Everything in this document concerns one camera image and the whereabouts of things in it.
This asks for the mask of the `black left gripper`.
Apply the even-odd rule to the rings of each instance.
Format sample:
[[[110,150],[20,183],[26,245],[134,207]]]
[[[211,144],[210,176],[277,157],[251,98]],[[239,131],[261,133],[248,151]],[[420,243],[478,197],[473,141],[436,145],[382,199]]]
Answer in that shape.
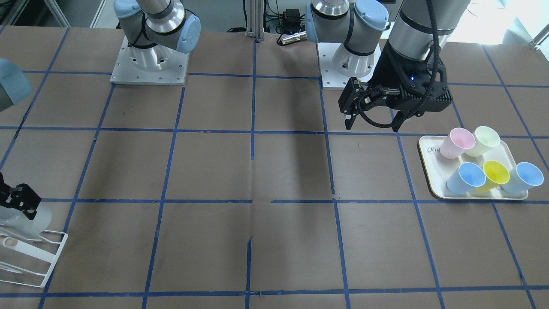
[[[372,86],[382,88],[395,88],[400,90],[396,96],[388,96],[386,105],[389,108],[399,110],[390,123],[392,131],[398,132],[406,114],[419,104],[423,97],[433,70],[434,56],[429,54],[427,61],[408,59],[397,53],[386,42],[382,54],[374,69]],[[418,110],[418,114],[425,112],[441,112],[453,103],[453,96],[447,84],[446,67],[439,59],[437,78],[431,90],[431,96]],[[356,119],[356,114],[345,114],[345,127],[351,130]]]

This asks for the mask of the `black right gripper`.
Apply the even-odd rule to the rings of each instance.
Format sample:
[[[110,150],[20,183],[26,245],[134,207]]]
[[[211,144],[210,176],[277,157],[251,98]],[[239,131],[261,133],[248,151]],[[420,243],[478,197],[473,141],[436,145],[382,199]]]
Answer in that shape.
[[[28,184],[11,187],[0,174],[0,205],[6,209],[16,209],[29,220],[35,219],[41,197]]]

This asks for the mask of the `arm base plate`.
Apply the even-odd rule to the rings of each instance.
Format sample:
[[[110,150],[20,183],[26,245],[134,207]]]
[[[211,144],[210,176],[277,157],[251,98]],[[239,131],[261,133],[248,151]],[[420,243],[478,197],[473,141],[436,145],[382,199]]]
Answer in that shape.
[[[185,85],[189,54],[162,45],[139,49],[128,44],[124,37],[110,82],[117,85]]]
[[[368,82],[382,53],[378,44],[373,54],[359,57],[349,53],[342,44],[329,42],[318,43],[317,51],[324,90],[343,90],[351,77]]]

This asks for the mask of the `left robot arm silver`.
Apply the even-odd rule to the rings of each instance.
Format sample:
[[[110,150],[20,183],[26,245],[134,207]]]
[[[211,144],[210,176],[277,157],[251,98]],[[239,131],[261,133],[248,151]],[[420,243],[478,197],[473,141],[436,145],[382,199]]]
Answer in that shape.
[[[335,64],[348,76],[338,99],[347,130],[356,117],[398,131],[404,121],[453,103],[440,53],[468,0],[404,0],[392,25],[378,0],[313,0],[307,39],[337,43]]]

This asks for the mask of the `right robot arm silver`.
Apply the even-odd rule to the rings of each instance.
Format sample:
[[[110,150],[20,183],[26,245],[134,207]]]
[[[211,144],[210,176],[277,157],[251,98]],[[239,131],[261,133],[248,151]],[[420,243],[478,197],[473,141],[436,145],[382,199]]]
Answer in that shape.
[[[184,86],[189,54],[196,47],[201,21],[182,0],[114,0],[125,33],[110,82],[116,85]],[[31,94],[29,79],[1,58],[1,112]],[[1,174],[1,211],[27,220],[37,216],[41,198],[27,184],[11,187]]]

